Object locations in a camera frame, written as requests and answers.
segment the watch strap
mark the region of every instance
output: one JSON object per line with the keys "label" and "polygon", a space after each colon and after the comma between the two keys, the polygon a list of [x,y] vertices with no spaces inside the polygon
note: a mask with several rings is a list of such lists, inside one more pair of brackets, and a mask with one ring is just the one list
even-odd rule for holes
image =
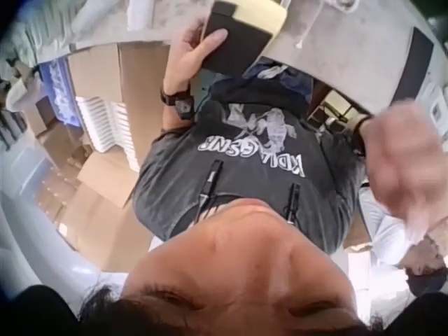
{"label": "watch strap", "polygon": [[188,84],[188,89],[186,91],[177,92],[176,94],[168,95],[163,91],[163,87],[160,88],[160,98],[163,104],[168,106],[175,106],[176,102],[179,100],[191,99],[191,86]]}

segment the wristwatch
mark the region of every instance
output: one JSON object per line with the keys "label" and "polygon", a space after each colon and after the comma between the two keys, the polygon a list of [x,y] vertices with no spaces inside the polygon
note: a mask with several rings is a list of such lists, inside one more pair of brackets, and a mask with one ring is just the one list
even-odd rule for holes
{"label": "wristwatch", "polygon": [[160,98],[163,104],[173,106],[180,119],[192,120],[195,117],[195,98],[191,95],[191,87],[183,92],[177,92],[173,95],[168,95],[160,89]]}
{"label": "wristwatch", "polygon": [[373,119],[372,115],[359,114],[347,123],[349,129],[353,132],[351,136],[351,144],[355,150],[355,154],[361,157],[365,157],[365,144],[359,131],[361,126],[371,119]]}

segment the black hair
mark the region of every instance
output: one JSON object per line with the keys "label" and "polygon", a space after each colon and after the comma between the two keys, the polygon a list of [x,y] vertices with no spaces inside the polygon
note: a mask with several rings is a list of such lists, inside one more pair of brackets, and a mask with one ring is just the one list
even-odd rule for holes
{"label": "black hair", "polygon": [[444,266],[440,269],[425,268],[422,275],[415,275],[412,270],[406,269],[407,285],[415,297],[423,294],[436,293],[447,282],[448,269]]}
{"label": "black hair", "polygon": [[[94,292],[83,304],[79,314],[79,335],[201,335],[188,325],[172,326],[162,322],[157,313],[138,301],[138,298],[119,299],[105,286]],[[294,336],[296,332],[285,332]],[[382,320],[376,318],[371,327],[360,324],[352,328],[334,331],[309,331],[307,336],[379,336],[383,335]]]}

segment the white table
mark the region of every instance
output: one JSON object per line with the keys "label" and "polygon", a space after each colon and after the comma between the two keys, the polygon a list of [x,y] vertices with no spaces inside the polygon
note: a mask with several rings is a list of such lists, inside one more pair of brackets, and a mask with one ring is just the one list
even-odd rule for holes
{"label": "white table", "polygon": [[[361,0],[352,14],[325,5],[311,28],[303,49],[295,47],[301,31],[298,17],[304,2],[292,1],[282,33],[266,56],[300,69],[331,85],[372,113],[387,107],[396,91],[407,60],[412,29],[418,27],[435,43],[430,63],[434,83],[448,83],[448,59],[425,19],[409,0]],[[130,41],[168,41],[181,25],[206,13],[211,0],[158,1],[153,27],[126,30],[126,12],[110,14],[76,49]],[[70,53],[60,48],[59,56]],[[39,60],[53,57],[51,48]]]}

